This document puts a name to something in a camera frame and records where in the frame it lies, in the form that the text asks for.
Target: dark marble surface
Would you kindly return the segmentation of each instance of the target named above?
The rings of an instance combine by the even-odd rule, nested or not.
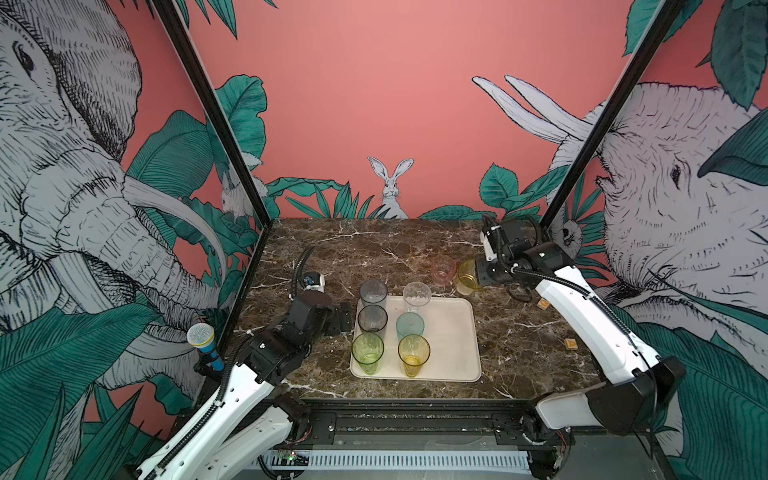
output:
[[[335,304],[356,305],[359,285],[378,277],[392,295],[422,281],[433,295],[459,296],[430,279],[431,259],[445,254],[464,260],[482,253],[481,222],[427,220],[310,220],[276,222],[264,249],[235,336],[268,324],[289,307],[290,272],[302,249],[317,248],[305,271],[326,276],[325,291]],[[305,397],[346,398],[516,398],[589,386],[598,377],[589,350],[554,310],[513,300],[501,287],[466,297],[475,314],[482,377],[474,383],[359,379],[349,371],[352,334],[325,337],[286,386]],[[578,350],[564,339],[577,338]]]

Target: ventilation grille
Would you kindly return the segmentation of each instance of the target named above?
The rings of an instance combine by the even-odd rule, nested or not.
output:
[[[312,470],[461,470],[530,473],[526,452],[424,452],[407,450],[301,450],[309,457]],[[300,470],[277,458],[271,450],[264,455],[273,470]]]

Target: white tray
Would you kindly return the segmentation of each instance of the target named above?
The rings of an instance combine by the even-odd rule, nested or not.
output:
[[[480,352],[475,334],[475,316],[472,304],[463,298],[433,297],[426,306],[419,308],[424,319],[422,336],[429,342],[429,360],[415,378],[403,372],[397,354],[397,317],[406,311],[402,296],[387,296],[380,303],[387,312],[387,324],[383,332],[377,332],[384,340],[384,356],[379,360],[376,373],[363,372],[352,355],[349,369],[361,379],[435,380],[442,382],[476,382],[480,379]],[[362,309],[358,300],[357,312]],[[355,338],[361,333],[355,321]]]

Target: elephant eye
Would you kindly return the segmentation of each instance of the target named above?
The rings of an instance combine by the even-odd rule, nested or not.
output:
[[[672,171],[670,172],[670,177],[672,177],[672,181],[674,182],[674,186],[677,187],[677,189],[680,189],[680,165],[675,165],[672,168]]]
[[[13,52],[16,54],[16,58],[18,58],[19,63],[21,63],[22,67],[27,71],[27,75],[30,75],[30,73],[35,69],[35,63],[32,61],[32,58],[27,54],[26,51],[24,51],[22,45],[17,41],[13,43]]]

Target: microphone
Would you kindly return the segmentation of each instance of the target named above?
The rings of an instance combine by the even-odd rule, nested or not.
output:
[[[210,366],[217,372],[224,370],[224,362],[221,361],[219,353],[214,344],[214,328],[207,323],[195,323],[187,331],[187,341],[201,353],[207,353],[212,359]]]

